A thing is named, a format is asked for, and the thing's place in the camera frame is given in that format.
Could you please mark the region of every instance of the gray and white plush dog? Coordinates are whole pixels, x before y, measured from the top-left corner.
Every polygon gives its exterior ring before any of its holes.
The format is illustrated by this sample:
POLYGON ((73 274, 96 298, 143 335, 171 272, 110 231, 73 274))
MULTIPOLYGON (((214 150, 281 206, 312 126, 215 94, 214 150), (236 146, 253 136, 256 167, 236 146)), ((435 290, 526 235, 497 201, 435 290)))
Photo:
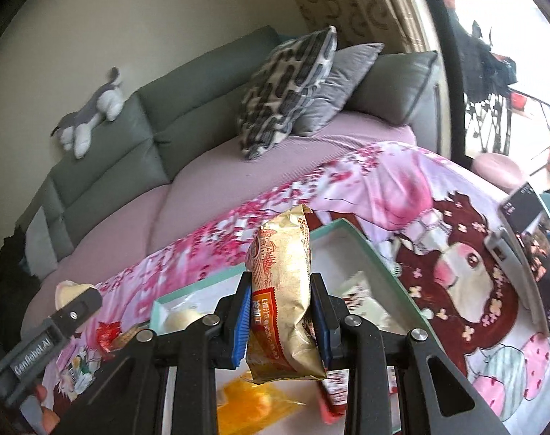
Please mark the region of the gray and white plush dog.
POLYGON ((74 155, 81 159, 92 142, 92 129, 105 115, 108 121, 114 121, 122 111, 124 98, 120 91, 120 71, 114 67, 109 73, 108 83, 94 92, 88 102, 79 111, 66 114, 52 131, 64 150, 74 148, 74 155))

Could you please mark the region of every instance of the metal bolt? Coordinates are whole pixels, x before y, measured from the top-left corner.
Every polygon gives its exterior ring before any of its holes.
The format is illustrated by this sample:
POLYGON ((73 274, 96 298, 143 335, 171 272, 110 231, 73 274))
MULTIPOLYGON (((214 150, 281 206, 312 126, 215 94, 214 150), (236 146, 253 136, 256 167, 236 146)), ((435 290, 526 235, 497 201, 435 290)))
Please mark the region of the metal bolt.
POLYGON ((416 341, 424 341, 428 338, 428 332, 424 329, 414 329, 411 334, 416 341))
POLYGON ((348 324, 349 327, 357 327, 361 324, 361 317, 359 315, 350 314, 343 321, 348 324))
POLYGON ((136 339, 142 343, 146 343, 147 341, 151 341, 152 337, 154 337, 154 334, 152 331, 145 329, 143 331, 138 332, 136 335, 136 339))
POLYGON ((203 317, 203 324, 208 325, 209 327, 212 327, 219 322, 221 322, 221 318, 215 314, 207 314, 205 317, 203 317))

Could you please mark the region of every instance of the black and white patterned pillow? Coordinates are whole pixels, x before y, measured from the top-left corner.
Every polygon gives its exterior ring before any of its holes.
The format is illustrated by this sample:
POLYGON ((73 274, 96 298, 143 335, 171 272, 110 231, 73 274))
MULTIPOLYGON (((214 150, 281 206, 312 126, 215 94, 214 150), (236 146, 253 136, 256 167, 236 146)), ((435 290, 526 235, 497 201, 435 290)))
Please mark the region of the black and white patterned pillow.
POLYGON ((333 26, 277 46, 251 77, 237 127, 246 160, 285 139, 329 75, 337 45, 333 26))

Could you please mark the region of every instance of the pillow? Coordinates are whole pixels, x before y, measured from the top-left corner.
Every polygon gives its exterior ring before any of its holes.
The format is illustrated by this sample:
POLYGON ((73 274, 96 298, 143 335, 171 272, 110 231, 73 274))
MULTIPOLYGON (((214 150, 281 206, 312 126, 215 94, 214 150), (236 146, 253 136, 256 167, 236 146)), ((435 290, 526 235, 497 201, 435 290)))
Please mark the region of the pillow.
POLYGON ((313 98, 313 103, 295 121, 292 133, 309 136, 325 126, 346 104, 384 45, 360 44, 335 53, 331 71, 313 98))
POLYGON ((294 121, 329 75, 336 45, 335 28, 329 26, 277 46, 253 74, 237 118, 246 160, 291 133, 294 121))
POLYGON ((345 109, 379 117, 393 126, 408 124, 429 102, 438 75, 436 52, 381 55, 345 109))
POLYGON ((58 268, 43 206, 37 210, 25 232, 25 258, 30 273, 39 279, 44 279, 58 268))

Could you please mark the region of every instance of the curtain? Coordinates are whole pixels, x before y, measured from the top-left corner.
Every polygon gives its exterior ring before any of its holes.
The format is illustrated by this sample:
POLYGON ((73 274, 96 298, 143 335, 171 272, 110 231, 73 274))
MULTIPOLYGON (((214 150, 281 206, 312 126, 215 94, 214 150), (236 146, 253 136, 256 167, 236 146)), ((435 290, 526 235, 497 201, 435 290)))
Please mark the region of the curtain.
POLYGON ((383 42, 384 53, 426 50, 412 0, 295 0, 310 30, 333 25, 338 46, 383 42))

